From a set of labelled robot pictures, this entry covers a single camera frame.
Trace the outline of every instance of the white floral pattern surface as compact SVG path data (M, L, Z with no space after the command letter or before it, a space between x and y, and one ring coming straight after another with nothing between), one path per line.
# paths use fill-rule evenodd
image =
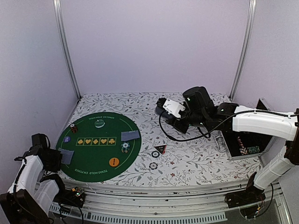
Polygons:
M211 94L215 105L229 102L226 95ZM168 139L159 127L155 114L156 102L159 98L171 98L182 102L181 93L118 93L118 94L86 94L79 102L70 123L96 112L116 112L132 119L142 135L142 146L135 162L121 175L99 182L122 186L185 186L215 184L248 179L261 168L258 158L229 161L226 153L218 151L213 132L209 139L201 138L187 142L175 142ZM165 124L167 133L176 138L188 139L199 135L196 128L191 127L186 135L175 131ZM165 154L152 157L154 146L167 145ZM157 169L151 169L151 163ZM62 178L71 179L62 171Z

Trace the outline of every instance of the triangular piece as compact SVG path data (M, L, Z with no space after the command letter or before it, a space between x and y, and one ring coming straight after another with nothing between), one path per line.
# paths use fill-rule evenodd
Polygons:
M166 149L166 145L163 145L163 146L154 146L155 149L161 153L161 154L164 154L165 153L165 149Z

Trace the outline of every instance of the white backdrop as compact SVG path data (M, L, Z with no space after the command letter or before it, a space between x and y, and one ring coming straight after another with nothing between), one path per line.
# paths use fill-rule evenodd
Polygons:
M255 106L264 97L276 111L299 108L299 3L257 1L256 16L235 102ZM268 163L282 148L281 140L262 159ZM299 168L280 178L292 220L299 224Z
M65 31L81 92L229 93L248 0L64 0Z
M54 145L76 104L52 1L0 4L0 194L13 183L31 135ZM0 223L6 217L0 206Z

